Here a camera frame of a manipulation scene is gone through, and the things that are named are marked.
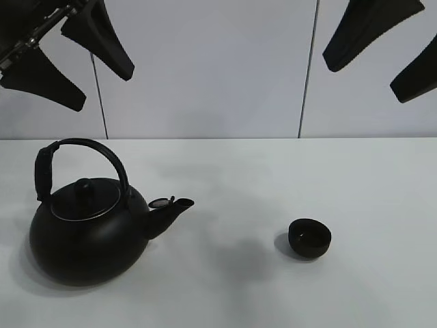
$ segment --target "white table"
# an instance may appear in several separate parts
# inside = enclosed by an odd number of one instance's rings
[[[195,207],[121,277],[56,286],[23,246],[33,161],[49,142],[0,142],[2,327],[436,327],[437,139],[105,143],[146,199]],[[54,170],[57,186],[115,176],[77,146],[57,152]],[[300,217],[332,230],[315,262],[288,251]]]

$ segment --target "teapot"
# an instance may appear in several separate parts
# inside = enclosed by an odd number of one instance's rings
[[[61,145],[98,151],[112,163],[119,180],[82,178],[52,194],[53,155]],[[65,139],[41,149],[35,161],[35,188],[41,205],[31,222],[31,252],[49,277],[70,286],[101,284],[120,275],[150,240],[194,205],[174,197],[147,205],[129,185],[118,157],[90,139]]]

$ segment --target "kettle lid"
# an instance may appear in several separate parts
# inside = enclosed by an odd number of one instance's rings
[[[85,221],[108,213],[120,201],[117,181],[105,178],[80,179],[51,196],[51,211],[64,221]]]

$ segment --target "small bowl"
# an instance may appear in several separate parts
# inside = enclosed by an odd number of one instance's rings
[[[290,224],[288,241],[304,258],[319,258],[329,248],[332,235],[323,224],[312,219],[299,219]]]

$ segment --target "kettle spout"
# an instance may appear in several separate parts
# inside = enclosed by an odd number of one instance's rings
[[[167,230],[171,224],[194,205],[194,201],[181,198],[164,207],[157,208],[147,214],[145,219],[144,235],[146,239],[152,240]]]

